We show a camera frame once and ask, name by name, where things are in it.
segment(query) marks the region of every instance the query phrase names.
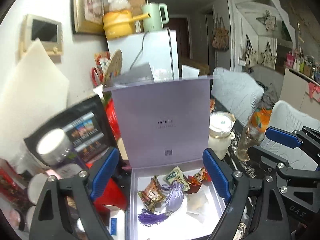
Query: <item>mint green kettle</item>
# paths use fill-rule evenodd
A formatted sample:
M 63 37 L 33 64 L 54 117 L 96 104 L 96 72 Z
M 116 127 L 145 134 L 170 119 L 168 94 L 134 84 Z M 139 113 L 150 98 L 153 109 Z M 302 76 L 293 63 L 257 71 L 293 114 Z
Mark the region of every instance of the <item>mint green kettle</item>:
M 161 18 L 160 8 L 164 9 L 164 21 Z M 150 18 L 143 20 L 143 30 L 145 32 L 162 31 L 163 25 L 169 22 L 167 5 L 164 3 L 148 3 L 142 7 L 142 12 L 150 14 Z

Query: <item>robotic arm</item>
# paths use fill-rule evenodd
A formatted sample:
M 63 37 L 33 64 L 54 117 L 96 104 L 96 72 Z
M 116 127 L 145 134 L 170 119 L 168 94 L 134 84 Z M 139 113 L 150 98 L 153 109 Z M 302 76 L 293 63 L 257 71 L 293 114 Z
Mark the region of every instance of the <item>robotic arm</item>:
M 287 133 L 269 127 L 266 136 L 288 147 L 301 148 L 320 163 L 320 133 L 303 127 Z M 264 179 L 249 179 L 220 161 L 211 149 L 203 162 L 220 197 L 227 204 L 209 240 L 232 240 L 243 215 L 247 197 L 256 197 L 243 239 L 290 240 L 287 214 L 305 225 L 314 223 L 320 210 L 320 172 L 294 170 L 287 160 L 260 147 L 248 149 L 252 160 L 268 171 Z M 118 163 L 119 152 L 110 148 L 89 169 L 70 179 L 50 176 L 39 197 L 30 230 L 32 240 L 76 240 L 64 198 L 72 196 L 89 240 L 112 240 L 92 202 L 102 195 Z

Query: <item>refrigerator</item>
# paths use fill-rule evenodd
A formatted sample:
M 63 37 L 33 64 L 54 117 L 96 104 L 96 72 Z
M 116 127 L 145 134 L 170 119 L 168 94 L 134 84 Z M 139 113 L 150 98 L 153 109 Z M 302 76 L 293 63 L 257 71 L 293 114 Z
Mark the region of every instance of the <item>refrigerator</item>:
M 168 30 L 137 33 L 108 41 L 111 55 L 118 49 L 122 52 L 121 73 L 129 71 L 130 66 L 142 49 L 142 40 L 143 50 L 132 68 L 149 63 L 155 82 L 179 79 L 176 31 L 170 31 L 169 36 Z

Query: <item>qr code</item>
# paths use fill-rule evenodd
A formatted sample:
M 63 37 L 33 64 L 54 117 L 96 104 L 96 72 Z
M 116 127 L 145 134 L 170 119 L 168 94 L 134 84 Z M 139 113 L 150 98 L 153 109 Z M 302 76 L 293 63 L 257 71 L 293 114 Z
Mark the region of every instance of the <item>qr code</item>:
M 165 150 L 165 151 L 164 151 L 164 154 L 165 154 L 166 156 L 172 156 L 172 150 Z

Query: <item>purple sachet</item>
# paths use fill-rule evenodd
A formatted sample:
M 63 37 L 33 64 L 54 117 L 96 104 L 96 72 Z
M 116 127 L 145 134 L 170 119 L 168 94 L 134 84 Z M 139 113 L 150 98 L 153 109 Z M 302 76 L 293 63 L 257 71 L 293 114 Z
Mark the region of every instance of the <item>purple sachet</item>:
M 165 200 L 165 205 L 167 206 L 168 210 L 175 212 L 182 205 L 183 198 L 184 198 L 184 195 L 183 195 L 184 185 L 175 180 L 171 183 L 170 187 L 171 187 L 171 190 L 167 195 L 167 198 Z

